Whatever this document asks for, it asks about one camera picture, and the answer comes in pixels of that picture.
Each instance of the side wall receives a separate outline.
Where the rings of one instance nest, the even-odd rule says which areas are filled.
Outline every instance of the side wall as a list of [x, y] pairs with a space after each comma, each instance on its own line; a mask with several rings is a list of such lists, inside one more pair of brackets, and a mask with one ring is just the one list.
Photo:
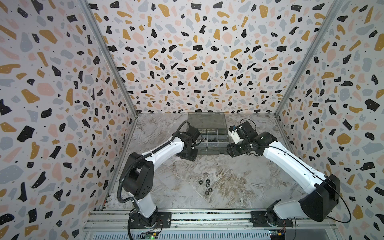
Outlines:
[[383, 4], [345, 1], [278, 116], [297, 156], [340, 178], [346, 240], [384, 235]]
[[89, 3], [138, 112], [272, 113], [332, 1]]
[[76, 1], [0, 7], [0, 237], [80, 239], [130, 113]]

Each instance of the black mounting plate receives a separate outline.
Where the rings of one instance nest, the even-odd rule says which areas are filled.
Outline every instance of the black mounting plate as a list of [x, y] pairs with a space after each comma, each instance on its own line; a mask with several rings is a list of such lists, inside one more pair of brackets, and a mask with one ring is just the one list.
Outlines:
[[[251, 212], [251, 223], [253, 223], [253, 227], [271, 227], [266, 221], [265, 212], [266, 211]], [[284, 227], [284, 221], [286, 227], [293, 227], [293, 222], [289, 219], [278, 219], [279, 225], [277, 227]]]
[[[130, 229], [136, 229], [136, 228], [146, 228], [143, 224], [140, 222], [141, 215], [137, 212], [133, 212], [131, 215], [131, 219], [133, 219], [133, 222], [129, 222], [129, 228]], [[170, 228], [170, 221], [172, 219], [172, 213], [171, 212], [159, 212], [157, 214], [157, 222], [158, 226], [155, 230], [160, 230], [162, 228]]]

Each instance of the marble surface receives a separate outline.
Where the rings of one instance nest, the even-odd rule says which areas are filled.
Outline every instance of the marble surface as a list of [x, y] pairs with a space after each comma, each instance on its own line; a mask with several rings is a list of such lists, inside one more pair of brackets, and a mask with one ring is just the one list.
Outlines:
[[[127, 154], [157, 147], [169, 139], [187, 117], [187, 114], [140, 114]], [[226, 114], [225, 118], [227, 126], [238, 125], [242, 118], [250, 118], [256, 123], [258, 133], [268, 131], [283, 143], [272, 115]], [[206, 179], [210, 179], [213, 189], [208, 196], [205, 195]], [[130, 202], [121, 204], [117, 201], [117, 187], [118, 180], [104, 208], [133, 208]], [[277, 199], [298, 197], [303, 192], [293, 178], [267, 158], [244, 154], [235, 158], [198, 155], [194, 162], [172, 156], [156, 169], [151, 195], [160, 209], [236, 209], [266, 208]]]

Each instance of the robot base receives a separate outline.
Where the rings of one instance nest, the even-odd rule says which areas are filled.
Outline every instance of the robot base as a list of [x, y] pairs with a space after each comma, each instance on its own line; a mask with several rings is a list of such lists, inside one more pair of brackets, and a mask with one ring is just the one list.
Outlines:
[[145, 226], [145, 221], [142, 219], [143, 216], [137, 212], [132, 213], [131, 216], [131, 221], [129, 222], [129, 228], [134, 229], [134, 228], [153, 228], [156, 225], [156, 229], [161, 229], [161, 228], [170, 228], [170, 221], [172, 219], [172, 213], [171, 212], [159, 212], [157, 214], [157, 219], [155, 221], [155, 224], [153, 226]]
[[[268, 224], [268, 219], [265, 216], [266, 211], [252, 211], [251, 212], [251, 223], [253, 223], [253, 227], [271, 227], [270, 224]], [[277, 221], [274, 223], [276, 227], [284, 227], [284, 221], [286, 227], [293, 227], [292, 220], [285, 219], [277, 219]]]

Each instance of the back wall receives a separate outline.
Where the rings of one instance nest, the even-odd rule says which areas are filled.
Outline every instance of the back wall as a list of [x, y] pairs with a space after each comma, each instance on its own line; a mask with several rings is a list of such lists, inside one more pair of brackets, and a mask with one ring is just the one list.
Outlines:
[[331, 5], [89, 1], [138, 112], [271, 113]]

